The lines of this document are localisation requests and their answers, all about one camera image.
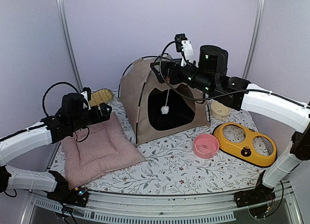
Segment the beige fabric pet tent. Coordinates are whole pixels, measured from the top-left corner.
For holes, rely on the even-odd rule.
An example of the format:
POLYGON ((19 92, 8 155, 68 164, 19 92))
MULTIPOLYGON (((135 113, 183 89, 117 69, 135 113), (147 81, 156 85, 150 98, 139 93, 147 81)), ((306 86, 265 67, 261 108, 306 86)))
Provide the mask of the beige fabric pet tent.
POLYGON ((211 125, 207 103, 193 100, 198 90, 185 83, 172 89, 159 83, 151 69, 151 64, 158 61, 156 56, 135 60, 125 69, 119 83, 118 100, 132 126, 136 145, 211 125))

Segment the pink checkered cushion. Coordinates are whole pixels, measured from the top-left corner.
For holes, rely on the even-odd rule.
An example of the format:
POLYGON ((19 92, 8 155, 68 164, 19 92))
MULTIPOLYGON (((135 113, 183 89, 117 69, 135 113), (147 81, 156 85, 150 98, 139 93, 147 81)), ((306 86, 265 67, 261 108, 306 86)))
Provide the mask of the pink checkered cushion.
POLYGON ((125 136, 119 119, 112 112, 110 119, 78 131, 86 138, 79 143, 74 137, 61 141, 65 154, 65 178, 73 189, 106 173, 134 166, 145 161, 143 155, 125 136))

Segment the black tent pole one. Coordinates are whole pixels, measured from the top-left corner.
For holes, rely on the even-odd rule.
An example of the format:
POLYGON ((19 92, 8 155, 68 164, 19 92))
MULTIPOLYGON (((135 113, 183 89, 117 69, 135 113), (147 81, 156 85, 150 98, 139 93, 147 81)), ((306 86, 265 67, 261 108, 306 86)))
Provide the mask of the black tent pole one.
POLYGON ((148 98, 157 85, 157 79, 150 64, 157 59, 158 56, 146 56, 134 62, 134 69, 136 69, 135 85, 138 89, 138 105, 135 118, 136 144, 146 143, 157 138, 155 135, 156 130, 151 126, 148 117, 148 98))

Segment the cream cat bowl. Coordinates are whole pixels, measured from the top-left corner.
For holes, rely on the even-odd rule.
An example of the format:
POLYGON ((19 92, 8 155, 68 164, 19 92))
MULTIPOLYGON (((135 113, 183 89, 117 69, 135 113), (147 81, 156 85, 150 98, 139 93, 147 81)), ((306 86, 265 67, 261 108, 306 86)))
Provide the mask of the cream cat bowl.
POLYGON ((224 106, 218 101, 213 100, 211 102, 211 115, 216 119, 225 120, 229 117, 231 108, 224 106))

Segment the pink pet bowl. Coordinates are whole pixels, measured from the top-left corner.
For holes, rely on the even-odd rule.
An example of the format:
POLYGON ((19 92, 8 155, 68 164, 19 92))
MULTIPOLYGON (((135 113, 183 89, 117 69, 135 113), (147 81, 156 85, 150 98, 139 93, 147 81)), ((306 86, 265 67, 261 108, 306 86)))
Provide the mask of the pink pet bowl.
POLYGON ((199 158, 211 159, 219 150, 219 141, 211 134, 200 134, 194 138, 192 150, 199 158))

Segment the yellow double bowl stand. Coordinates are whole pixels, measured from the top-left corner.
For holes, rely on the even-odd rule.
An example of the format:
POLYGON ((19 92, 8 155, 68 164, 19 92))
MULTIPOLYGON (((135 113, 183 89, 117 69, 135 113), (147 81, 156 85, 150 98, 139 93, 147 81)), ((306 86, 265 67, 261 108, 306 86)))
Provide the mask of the yellow double bowl stand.
POLYGON ((220 124, 213 130, 213 136, 219 141, 219 148, 221 151, 254 166, 268 168, 276 161, 277 148, 274 141, 270 137, 241 124, 235 122, 220 124), (241 129, 244 132, 244 139, 240 142, 233 142, 227 139, 224 135, 224 129, 228 126, 232 126, 236 130, 241 129), (270 142, 272 152, 268 155, 259 153, 254 147, 254 140, 256 139, 266 139, 270 142))

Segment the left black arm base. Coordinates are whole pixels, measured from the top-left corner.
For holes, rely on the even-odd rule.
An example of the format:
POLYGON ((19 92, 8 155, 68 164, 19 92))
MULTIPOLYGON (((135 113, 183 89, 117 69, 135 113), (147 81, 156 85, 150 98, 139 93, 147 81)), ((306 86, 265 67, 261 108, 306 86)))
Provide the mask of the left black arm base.
POLYGON ((56 187, 52 192, 46 192, 46 197, 58 202, 62 206, 62 215, 69 214, 73 221, 77 223, 73 216, 73 208, 69 208, 67 205, 85 208, 89 199, 88 191, 80 196, 74 188, 69 188, 68 181, 59 172, 49 170, 48 173, 55 179, 56 187))

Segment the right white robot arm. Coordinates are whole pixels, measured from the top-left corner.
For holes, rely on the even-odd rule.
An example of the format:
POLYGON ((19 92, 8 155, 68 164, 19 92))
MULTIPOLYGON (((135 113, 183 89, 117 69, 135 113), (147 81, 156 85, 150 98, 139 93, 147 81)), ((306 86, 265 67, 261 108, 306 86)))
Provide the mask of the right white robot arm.
POLYGON ((216 100, 229 108, 257 113, 294 129, 285 152, 261 173, 256 188, 250 193, 252 201, 262 202, 269 190, 310 158, 310 106, 248 80, 227 76, 228 52, 220 47, 202 45, 197 65, 189 61, 185 47, 177 45, 176 49, 182 54, 181 59, 170 60, 160 55, 151 63, 159 83, 165 83, 170 89, 175 84, 185 83, 207 95, 200 101, 216 100))

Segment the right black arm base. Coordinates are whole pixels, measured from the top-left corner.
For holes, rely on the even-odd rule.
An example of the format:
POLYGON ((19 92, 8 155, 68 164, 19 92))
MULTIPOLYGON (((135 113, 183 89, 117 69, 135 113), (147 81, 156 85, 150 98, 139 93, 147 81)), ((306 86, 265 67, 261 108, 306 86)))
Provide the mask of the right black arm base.
POLYGON ((255 219, 266 218, 270 215, 276 198, 274 189, 263 185, 264 173, 265 171, 259 175, 257 183, 253 189, 242 190, 233 195, 233 199, 238 208, 271 202, 270 205, 264 204, 263 206, 251 208, 249 210, 250 215, 255 219))

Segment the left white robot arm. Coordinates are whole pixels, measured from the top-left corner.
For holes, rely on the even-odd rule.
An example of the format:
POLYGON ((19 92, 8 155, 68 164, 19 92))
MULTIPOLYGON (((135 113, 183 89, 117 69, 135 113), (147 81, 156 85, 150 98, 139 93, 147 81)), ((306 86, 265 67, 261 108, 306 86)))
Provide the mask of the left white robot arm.
POLYGON ((13 189, 53 192, 62 202, 72 198, 66 179, 56 171, 37 172, 17 169, 8 162, 33 149, 55 144, 72 137, 81 129, 109 120, 111 106, 106 103, 90 105, 87 92, 69 93, 62 98, 60 109, 31 127, 0 140, 0 191, 13 189))

